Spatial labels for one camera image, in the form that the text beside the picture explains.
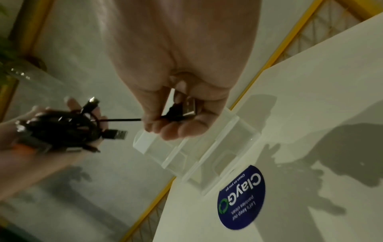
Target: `transparent plastic box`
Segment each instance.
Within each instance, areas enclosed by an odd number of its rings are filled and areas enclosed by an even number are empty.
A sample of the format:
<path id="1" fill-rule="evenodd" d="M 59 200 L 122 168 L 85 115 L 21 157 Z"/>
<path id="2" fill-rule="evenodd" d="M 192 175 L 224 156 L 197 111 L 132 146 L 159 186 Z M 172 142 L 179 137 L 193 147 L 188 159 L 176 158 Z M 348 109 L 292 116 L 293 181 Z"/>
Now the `transparent plastic box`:
<path id="1" fill-rule="evenodd" d="M 141 130 L 133 147 L 205 195 L 234 168 L 258 136 L 253 127 L 226 108 L 200 137 L 167 142 Z"/>

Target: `circular blue label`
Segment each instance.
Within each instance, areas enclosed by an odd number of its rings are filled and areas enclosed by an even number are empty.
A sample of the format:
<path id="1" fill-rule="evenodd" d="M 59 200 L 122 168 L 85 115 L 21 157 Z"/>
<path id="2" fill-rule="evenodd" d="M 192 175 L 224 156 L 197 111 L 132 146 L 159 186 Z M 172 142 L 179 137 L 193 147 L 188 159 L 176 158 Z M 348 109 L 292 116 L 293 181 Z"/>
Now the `circular blue label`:
<path id="1" fill-rule="evenodd" d="M 258 216 L 265 200 L 266 186 L 261 171 L 249 166 L 219 192 L 217 211 L 229 229 L 243 229 Z"/>

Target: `green plant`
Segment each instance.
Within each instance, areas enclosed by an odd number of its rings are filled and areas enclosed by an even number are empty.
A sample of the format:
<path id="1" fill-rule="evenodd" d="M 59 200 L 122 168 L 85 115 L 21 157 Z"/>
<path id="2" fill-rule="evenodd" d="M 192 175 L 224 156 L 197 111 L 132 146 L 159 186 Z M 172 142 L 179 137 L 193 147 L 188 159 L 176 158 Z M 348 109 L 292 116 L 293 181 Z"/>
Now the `green plant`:
<path id="1" fill-rule="evenodd" d="M 8 16 L 7 9 L 2 4 L 0 4 L 0 15 Z M 0 36 L 0 85 L 7 82 L 7 63 L 15 61 L 17 58 L 18 52 L 16 51 L 13 43 Z"/>

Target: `green recycling logo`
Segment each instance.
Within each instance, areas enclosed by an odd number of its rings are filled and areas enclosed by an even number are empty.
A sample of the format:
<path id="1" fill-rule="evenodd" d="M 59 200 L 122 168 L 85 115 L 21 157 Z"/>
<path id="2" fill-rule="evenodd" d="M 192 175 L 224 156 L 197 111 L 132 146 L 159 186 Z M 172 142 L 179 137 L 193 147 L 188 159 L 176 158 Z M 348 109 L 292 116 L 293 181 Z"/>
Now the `green recycling logo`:
<path id="1" fill-rule="evenodd" d="M 224 205 L 224 210 L 222 210 L 222 203 L 226 203 L 226 206 Z M 229 209 L 229 200 L 227 198 L 224 198 L 221 200 L 218 206 L 218 211 L 220 214 L 225 214 L 225 212 Z"/>

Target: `hand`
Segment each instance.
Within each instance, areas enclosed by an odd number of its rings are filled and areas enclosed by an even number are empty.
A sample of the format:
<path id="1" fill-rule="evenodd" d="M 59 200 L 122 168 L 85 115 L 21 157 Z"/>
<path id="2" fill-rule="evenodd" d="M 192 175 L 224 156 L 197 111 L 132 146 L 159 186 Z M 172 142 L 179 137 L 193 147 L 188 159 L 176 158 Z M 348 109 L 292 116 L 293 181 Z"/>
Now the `hand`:
<path id="1" fill-rule="evenodd" d="M 98 0 L 106 47 L 120 78 L 144 109 L 145 129 L 173 140 L 203 134 L 225 107 L 253 47 L 260 0 Z M 197 99 L 185 122 L 160 116 Z"/>
<path id="2" fill-rule="evenodd" d="M 66 104 L 70 110 L 82 108 L 73 98 L 66 98 Z M 49 109 L 34 107 L 31 112 L 0 124 L 0 201 L 83 159 L 89 153 L 48 152 L 34 155 L 9 149 L 18 135 L 15 121 L 30 120 L 43 112 L 49 112 Z M 107 119 L 101 116 L 99 108 L 93 114 L 99 119 Z M 107 122 L 102 122 L 101 125 L 103 129 L 108 128 Z M 90 145 L 97 147 L 101 141 L 97 140 Z"/>

